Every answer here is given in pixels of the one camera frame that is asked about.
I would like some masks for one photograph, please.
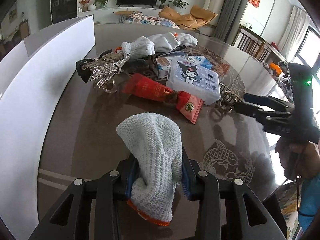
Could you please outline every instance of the gold seal label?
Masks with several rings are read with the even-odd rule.
[[[187,112],[191,113],[193,111],[193,109],[195,108],[195,106],[193,105],[193,103],[189,102],[189,103],[186,104],[185,108],[186,108]]]

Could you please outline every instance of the window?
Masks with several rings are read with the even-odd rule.
[[[292,62],[312,68],[313,76],[320,84],[320,35],[309,26]]]
[[[320,123],[320,35],[309,26],[292,62],[312,68],[313,111]]]

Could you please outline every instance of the orange lounge chair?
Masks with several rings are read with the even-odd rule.
[[[200,8],[194,5],[190,14],[180,15],[174,9],[165,7],[159,12],[160,18],[165,18],[173,21],[181,29],[197,30],[199,27],[206,25],[213,18],[217,16],[216,13]]]

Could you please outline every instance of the round table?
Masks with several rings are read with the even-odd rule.
[[[188,32],[153,25],[97,25],[96,46],[88,57],[96,57],[124,41],[168,31]],[[255,58],[217,39],[189,33],[198,39],[198,46],[187,48],[188,53],[201,52],[206,56],[220,81],[238,95],[246,92],[284,98],[276,82]],[[144,72],[152,75],[148,69]],[[218,178],[242,178],[261,200],[282,183],[276,181],[276,175],[283,170],[274,169],[270,157],[277,137],[267,137],[255,119],[236,113],[223,115],[214,106],[204,105],[194,125],[175,108],[122,93],[129,76],[127,73],[116,76],[119,89],[114,94],[94,88],[92,82],[85,84],[77,73],[70,79],[52,116],[41,154],[37,189],[39,219],[74,178],[97,179],[129,156],[116,127],[127,117],[143,112],[159,113],[176,122],[190,159]],[[119,203],[124,239],[193,236],[198,202],[189,202],[178,187],[172,210],[172,222],[163,228],[144,221],[125,202]]]

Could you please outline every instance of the human hand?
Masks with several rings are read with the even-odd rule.
[[[288,168],[291,152],[301,154],[295,173],[303,179],[311,179],[320,172],[319,146],[315,143],[297,144],[281,137],[276,144],[275,152],[279,153],[280,163],[284,169]]]

